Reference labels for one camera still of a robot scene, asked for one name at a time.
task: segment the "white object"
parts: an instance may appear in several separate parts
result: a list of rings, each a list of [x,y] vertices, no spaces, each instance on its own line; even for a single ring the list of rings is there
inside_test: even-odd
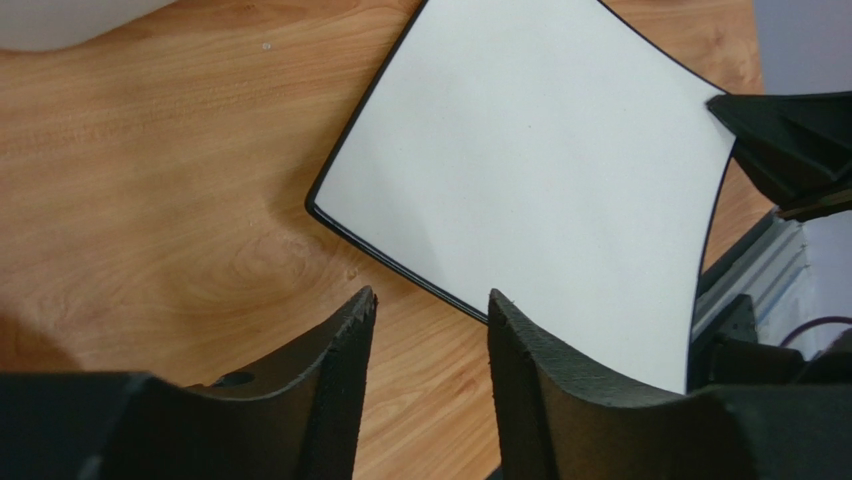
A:
[[[817,218],[803,226],[807,248],[805,253],[810,263],[813,278],[810,318],[840,316],[852,317],[852,212],[845,211]],[[825,325],[802,334],[805,340],[800,348],[807,358],[819,350],[828,348],[848,325]]]
[[[422,285],[685,389],[722,93],[591,0],[429,0],[309,199]]]
[[[164,7],[174,0],[2,0],[0,49],[70,47]]]

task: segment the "hole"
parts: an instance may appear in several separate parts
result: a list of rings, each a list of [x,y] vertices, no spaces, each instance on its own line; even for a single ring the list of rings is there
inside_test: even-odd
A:
[[[231,372],[219,377],[211,387],[229,388],[245,385],[254,380],[254,374],[249,372]]]

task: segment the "black plastic part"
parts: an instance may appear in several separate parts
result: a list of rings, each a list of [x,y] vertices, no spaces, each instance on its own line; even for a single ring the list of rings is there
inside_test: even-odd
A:
[[[486,480],[503,480],[503,468],[497,467]]]
[[[488,345],[506,479],[810,480],[852,471],[849,385],[665,392],[566,345],[497,291]]]
[[[706,385],[784,385],[805,367],[798,350],[720,335],[711,347]]]
[[[828,350],[811,360],[796,383],[834,384],[852,382],[852,329],[847,329]]]
[[[351,478],[375,308],[365,288],[209,387],[144,373],[0,375],[0,478]]]
[[[734,158],[779,216],[852,209],[852,92],[720,95],[707,106],[737,136]]]
[[[687,391],[697,390],[725,377],[719,372],[718,351],[726,339],[757,343],[754,307],[749,295],[737,295],[689,346]]]

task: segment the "wood grain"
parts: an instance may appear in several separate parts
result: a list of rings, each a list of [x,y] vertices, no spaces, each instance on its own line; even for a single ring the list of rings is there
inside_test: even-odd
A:
[[[760,91],[749,0],[610,4],[711,81]],[[371,284],[356,476],[490,472],[485,328],[302,207],[417,5],[181,0],[75,48],[0,53],[0,368],[210,382]],[[708,263],[769,208],[726,178]]]

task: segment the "curved sheet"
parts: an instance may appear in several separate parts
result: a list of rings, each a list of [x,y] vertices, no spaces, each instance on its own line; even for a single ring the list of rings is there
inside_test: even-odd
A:
[[[571,346],[683,392],[734,137],[722,93],[591,0],[429,0],[308,198],[483,318],[498,288]]]

